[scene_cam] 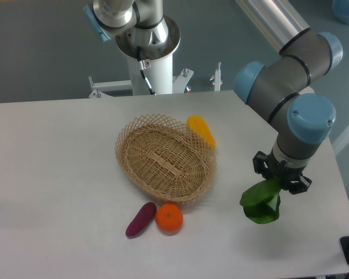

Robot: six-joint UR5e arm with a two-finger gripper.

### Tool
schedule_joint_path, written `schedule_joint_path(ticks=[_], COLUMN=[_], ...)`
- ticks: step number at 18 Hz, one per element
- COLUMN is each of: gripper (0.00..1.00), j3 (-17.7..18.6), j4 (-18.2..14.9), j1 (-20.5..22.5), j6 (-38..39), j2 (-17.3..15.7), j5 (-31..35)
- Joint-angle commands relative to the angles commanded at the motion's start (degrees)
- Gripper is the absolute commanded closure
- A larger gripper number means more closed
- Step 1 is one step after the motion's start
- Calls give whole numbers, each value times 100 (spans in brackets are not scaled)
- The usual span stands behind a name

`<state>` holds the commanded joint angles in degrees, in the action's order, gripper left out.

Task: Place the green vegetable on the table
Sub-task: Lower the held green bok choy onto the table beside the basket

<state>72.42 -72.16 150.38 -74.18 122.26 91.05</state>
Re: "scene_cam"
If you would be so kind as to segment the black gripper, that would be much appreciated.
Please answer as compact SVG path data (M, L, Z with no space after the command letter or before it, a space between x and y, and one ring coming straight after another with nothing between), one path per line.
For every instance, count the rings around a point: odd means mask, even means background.
M303 167L289 167L286 161L278 161L273 154L268 156L258 151L252 159L254 172L260 174L263 178L268 178L269 171L277 177L282 189L288 189L292 195L307 192L312 184L312 180L302 175Z

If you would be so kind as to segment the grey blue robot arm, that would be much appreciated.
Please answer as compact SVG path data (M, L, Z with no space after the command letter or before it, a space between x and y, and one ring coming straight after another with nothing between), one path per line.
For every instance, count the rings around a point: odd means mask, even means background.
M278 133L270 154L253 165L264 178L278 177L284 190L299 194L311 180L303 175L336 118L333 104L304 89L342 59L338 38L315 34L288 1L240 1L239 6L280 55L270 66L251 62L234 80L237 96ZM134 95L184 92L183 74L172 77L180 43L177 24L163 14L162 1L93 1L84 13L96 36L115 40L125 54Z

